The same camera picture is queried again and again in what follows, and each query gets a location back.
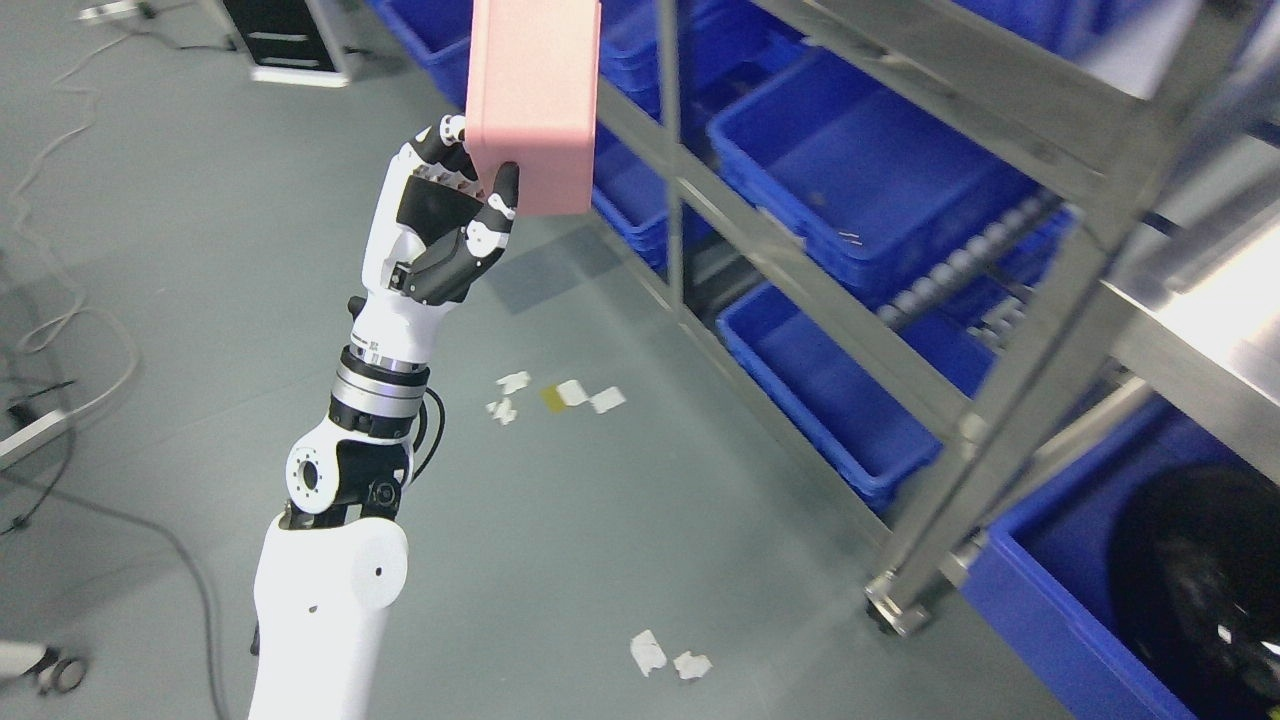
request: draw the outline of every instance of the shelf caster wheel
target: shelf caster wheel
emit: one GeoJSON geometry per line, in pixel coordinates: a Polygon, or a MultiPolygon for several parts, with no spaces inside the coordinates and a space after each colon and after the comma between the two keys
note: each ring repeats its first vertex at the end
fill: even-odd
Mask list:
{"type": "Polygon", "coordinates": [[[897,637],[897,630],[895,630],[893,625],[890,624],[888,618],[884,618],[884,615],[879,611],[879,609],[876,607],[874,602],[868,600],[865,610],[867,610],[867,616],[876,621],[877,630],[879,630],[882,634],[886,635],[897,637]]]}
{"type": "Polygon", "coordinates": [[[49,693],[67,694],[84,682],[88,673],[88,662],[82,657],[65,657],[36,674],[36,685],[40,694],[49,693]]]}

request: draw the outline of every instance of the white robot arm segment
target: white robot arm segment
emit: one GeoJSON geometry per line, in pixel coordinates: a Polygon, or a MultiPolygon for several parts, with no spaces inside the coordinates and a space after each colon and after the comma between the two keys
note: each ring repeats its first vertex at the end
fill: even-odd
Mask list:
{"type": "Polygon", "coordinates": [[[353,325],[329,411],[285,461],[285,511],[268,528],[253,584],[259,669],[251,720],[365,717],[407,541],[394,523],[412,482],[415,419],[435,332],[507,246],[518,169],[485,196],[462,117],[401,147],[374,211],[353,325]]]}

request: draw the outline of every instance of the tape piece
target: tape piece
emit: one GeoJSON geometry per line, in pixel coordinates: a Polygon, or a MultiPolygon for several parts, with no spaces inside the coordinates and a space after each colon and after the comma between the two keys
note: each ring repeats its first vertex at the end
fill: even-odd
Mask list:
{"type": "Polygon", "coordinates": [[[676,666],[676,675],[681,680],[698,680],[712,669],[712,661],[705,655],[694,655],[685,651],[672,665],[676,666]]]}
{"type": "Polygon", "coordinates": [[[626,401],[621,389],[611,387],[591,396],[591,407],[595,407],[596,415],[603,415],[626,401]]]}
{"type": "Polygon", "coordinates": [[[631,638],[631,657],[635,659],[645,678],[649,676],[649,673],[667,666],[667,653],[658,644],[658,638],[653,637],[653,630],[645,630],[631,638]]]}
{"type": "Polygon", "coordinates": [[[538,395],[541,396],[543,402],[547,404],[547,409],[552,411],[552,415],[558,415],[568,410],[568,405],[564,405],[564,398],[561,397],[561,393],[558,389],[556,389],[556,386],[547,386],[543,389],[538,391],[538,395]]]}
{"type": "Polygon", "coordinates": [[[559,392],[561,400],[564,405],[570,407],[577,407],[579,405],[588,401],[586,389],[582,383],[577,380],[567,380],[556,386],[556,391],[559,392]]]}
{"type": "Polygon", "coordinates": [[[511,395],[516,391],[525,389],[526,387],[529,387],[529,383],[531,380],[532,378],[529,377],[529,373],[521,370],[518,373],[512,373],[506,378],[498,378],[497,384],[502,386],[503,395],[511,395]]]}
{"type": "Polygon", "coordinates": [[[485,405],[485,410],[489,411],[489,415],[492,415],[494,420],[502,423],[503,427],[509,425],[511,421],[516,419],[516,415],[518,415],[516,409],[512,407],[509,397],[503,397],[497,402],[485,405]]]}

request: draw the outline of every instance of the black object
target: black object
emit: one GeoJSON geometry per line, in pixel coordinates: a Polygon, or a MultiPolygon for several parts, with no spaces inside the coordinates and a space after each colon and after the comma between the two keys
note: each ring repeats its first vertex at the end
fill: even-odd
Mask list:
{"type": "Polygon", "coordinates": [[[253,63],[337,72],[333,54],[306,0],[224,0],[253,63]]]}
{"type": "Polygon", "coordinates": [[[1116,634],[1202,719],[1280,705],[1280,488],[1192,466],[1139,488],[1112,530],[1116,634]]]}

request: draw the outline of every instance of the gray floor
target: gray floor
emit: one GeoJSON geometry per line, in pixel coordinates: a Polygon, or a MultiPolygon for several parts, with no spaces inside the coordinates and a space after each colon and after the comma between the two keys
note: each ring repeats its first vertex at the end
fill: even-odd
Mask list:
{"type": "MultiPolygon", "coordinates": [[[[76,122],[79,100],[47,82],[113,37],[69,22],[73,5],[0,4],[5,192],[76,122]]],[[[164,520],[192,547],[216,585],[241,716],[251,579],[284,454],[324,411],[385,160],[447,110],[357,19],[389,59],[340,91],[255,85],[241,58],[145,38],[104,53],[77,78],[102,90],[97,126],[29,193],[36,227],[143,352],[123,401],[81,433],[63,487],[164,520]]],[[[198,10],[163,23],[184,42],[218,36],[198,10]]],[[[65,297],[4,213],[0,266],[49,315],[65,297]]],[[[873,548],[852,530],[851,496],[792,470],[598,219],[524,219],[511,247],[440,336],[448,433],[401,514],[410,580],[372,717],[1066,716],[957,597],[909,641],[876,630],[859,600],[873,548]],[[534,384],[500,427],[484,406],[516,370],[534,384]],[[570,378],[628,402],[553,415],[536,391],[570,378]],[[646,628],[714,669],[694,684],[669,669],[643,678],[627,643],[646,628]]],[[[0,341],[28,325],[5,295],[0,341]]],[[[123,364],[92,319],[59,355],[78,398],[123,364]]],[[[0,487],[0,515],[32,500],[0,487]]],[[[0,539],[0,637],[93,661],[65,697],[0,687],[0,717],[212,717],[197,596],[157,537],[50,501],[0,539]]]]}

